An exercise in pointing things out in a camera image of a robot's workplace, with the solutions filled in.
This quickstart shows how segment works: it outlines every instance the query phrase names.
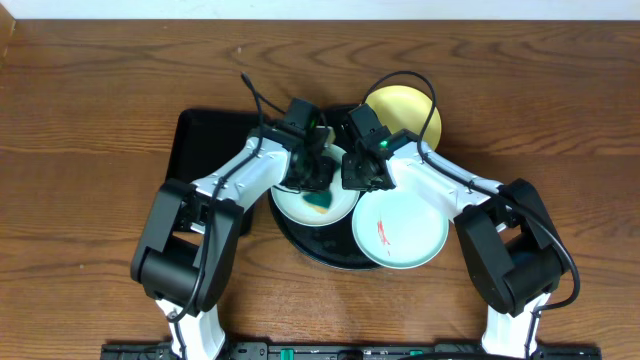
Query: white wall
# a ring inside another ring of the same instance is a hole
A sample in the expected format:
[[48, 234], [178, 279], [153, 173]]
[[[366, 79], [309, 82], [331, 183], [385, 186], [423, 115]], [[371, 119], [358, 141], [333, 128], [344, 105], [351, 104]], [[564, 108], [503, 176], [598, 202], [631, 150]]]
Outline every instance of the white wall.
[[16, 19], [640, 20], [640, 0], [0, 0]]

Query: green sponge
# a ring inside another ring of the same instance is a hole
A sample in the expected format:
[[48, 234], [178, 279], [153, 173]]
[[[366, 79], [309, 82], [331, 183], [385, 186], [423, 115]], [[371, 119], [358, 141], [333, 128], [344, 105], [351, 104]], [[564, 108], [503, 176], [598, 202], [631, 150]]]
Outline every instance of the green sponge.
[[307, 193], [302, 195], [302, 199], [317, 212], [326, 214], [331, 206], [331, 201], [333, 201], [333, 195], [331, 191]]

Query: green connector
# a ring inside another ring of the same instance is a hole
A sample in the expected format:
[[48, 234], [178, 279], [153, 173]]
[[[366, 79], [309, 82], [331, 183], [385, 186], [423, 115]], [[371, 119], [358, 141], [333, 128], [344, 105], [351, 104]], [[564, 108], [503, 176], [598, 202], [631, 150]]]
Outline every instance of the green connector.
[[293, 360], [293, 349], [280, 350], [280, 360]]

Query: red stain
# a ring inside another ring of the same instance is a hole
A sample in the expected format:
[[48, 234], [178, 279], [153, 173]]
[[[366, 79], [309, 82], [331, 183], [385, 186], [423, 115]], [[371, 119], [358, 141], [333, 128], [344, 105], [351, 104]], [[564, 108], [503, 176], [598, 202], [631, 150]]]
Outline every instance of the red stain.
[[384, 234], [384, 226], [382, 225], [382, 219], [378, 220], [378, 235], [380, 236], [380, 241], [382, 241], [382, 246], [391, 245], [389, 240], [387, 240], [387, 236]]

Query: yellow plate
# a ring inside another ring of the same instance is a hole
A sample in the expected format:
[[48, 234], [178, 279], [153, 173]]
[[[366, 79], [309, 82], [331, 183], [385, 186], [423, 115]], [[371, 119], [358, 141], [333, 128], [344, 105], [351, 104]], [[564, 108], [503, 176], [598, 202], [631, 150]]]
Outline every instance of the yellow plate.
[[[407, 129], [420, 134], [429, 110], [431, 99], [421, 91], [409, 86], [392, 85], [378, 89], [367, 97], [366, 103], [371, 106], [382, 125], [386, 125], [391, 133]], [[440, 142], [442, 122], [440, 113], [435, 110], [424, 140], [435, 150]]]

